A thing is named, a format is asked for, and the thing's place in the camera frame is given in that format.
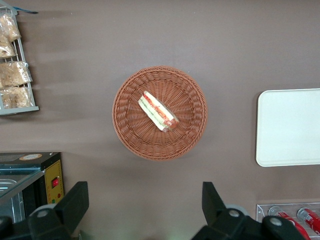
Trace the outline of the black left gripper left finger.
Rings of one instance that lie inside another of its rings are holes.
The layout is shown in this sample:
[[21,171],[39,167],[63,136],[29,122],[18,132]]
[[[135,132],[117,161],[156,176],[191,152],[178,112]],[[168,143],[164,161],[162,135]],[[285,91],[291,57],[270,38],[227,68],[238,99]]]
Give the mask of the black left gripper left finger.
[[8,216],[0,218],[2,240],[71,240],[89,208],[86,181],[77,182],[55,205],[37,208],[25,220],[13,223]]

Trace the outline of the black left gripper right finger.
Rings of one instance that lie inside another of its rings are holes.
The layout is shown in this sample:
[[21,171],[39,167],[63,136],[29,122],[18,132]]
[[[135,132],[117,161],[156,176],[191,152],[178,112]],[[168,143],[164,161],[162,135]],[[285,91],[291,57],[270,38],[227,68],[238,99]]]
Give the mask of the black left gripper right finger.
[[194,240],[303,240],[287,219],[267,216],[257,222],[236,208],[227,208],[212,182],[202,183],[202,211],[207,225]]

